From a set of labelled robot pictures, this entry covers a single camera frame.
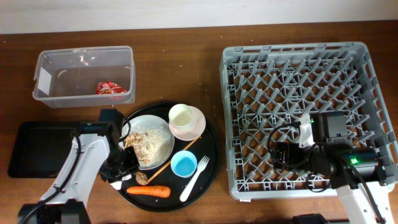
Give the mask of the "white tissue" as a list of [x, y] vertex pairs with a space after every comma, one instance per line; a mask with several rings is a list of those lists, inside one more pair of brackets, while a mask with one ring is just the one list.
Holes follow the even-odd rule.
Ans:
[[125, 175], [124, 177], [122, 177], [121, 180], [114, 181], [113, 183], [110, 183], [110, 185], [116, 190], [121, 190], [122, 183], [125, 180], [129, 180], [131, 177], [132, 177], [131, 174]]

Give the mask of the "grey plate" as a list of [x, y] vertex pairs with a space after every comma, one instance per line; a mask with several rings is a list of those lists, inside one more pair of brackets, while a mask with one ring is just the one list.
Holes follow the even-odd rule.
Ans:
[[169, 129], [169, 124], [163, 118], [154, 115], [141, 115], [129, 120], [122, 129], [126, 139], [119, 143], [125, 149], [134, 148], [140, 170], [151, 170], [170, 157], [175, 138]]

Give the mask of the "blue bowl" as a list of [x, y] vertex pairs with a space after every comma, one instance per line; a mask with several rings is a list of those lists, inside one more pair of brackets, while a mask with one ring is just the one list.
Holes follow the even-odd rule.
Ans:
[[175, 175], [188, 178], [197, 168], [197, 159], [192, 152], [180, 151], [172, 157], [170, 165]]

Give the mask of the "red snack wrapper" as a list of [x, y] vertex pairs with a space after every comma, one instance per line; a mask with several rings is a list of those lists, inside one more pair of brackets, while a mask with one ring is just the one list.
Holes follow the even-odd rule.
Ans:
[[103, 94], [118, 94], [118, 93], [125, 93], [126, 90], [123, 89], [120, 85], [111, 82], [111, 81], [106, 81], [106, 82], [99, 82], [96, 88], [96, 94], [97, 95], [103, 95]]

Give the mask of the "pink saucer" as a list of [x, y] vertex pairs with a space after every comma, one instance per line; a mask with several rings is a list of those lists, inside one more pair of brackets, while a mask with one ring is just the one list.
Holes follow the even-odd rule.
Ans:
[[205, 116], [198, 108], [177, 104], [169, 110], [169, 129], [179, 140], [192, 141], [199, 137], [205, 128]]

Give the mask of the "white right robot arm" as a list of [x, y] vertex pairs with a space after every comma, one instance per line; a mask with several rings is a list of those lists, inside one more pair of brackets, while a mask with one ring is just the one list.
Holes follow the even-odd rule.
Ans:
[[308, 172], [306, 184], [313, 175], [329, 179], [327, 186], [336, 190], [350, 223], [394, 223], [389, 190], [373, 149], [357, 151], [345, 143], [316, 142], [300, 147], [276, 142], [272, 155], [283, 169]]

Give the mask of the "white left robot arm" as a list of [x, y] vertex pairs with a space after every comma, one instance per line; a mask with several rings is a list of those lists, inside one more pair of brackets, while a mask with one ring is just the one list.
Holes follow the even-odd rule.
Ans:
[[72, 146], [52, 186], [35, 204], [25, 204], [19, 223], [90, 223], [88, 197], [98, 174], [116, 190], [138, 170], [132, 149], [119, 145], [123, 124], [115, 121], [81, 123], [72, 132]]

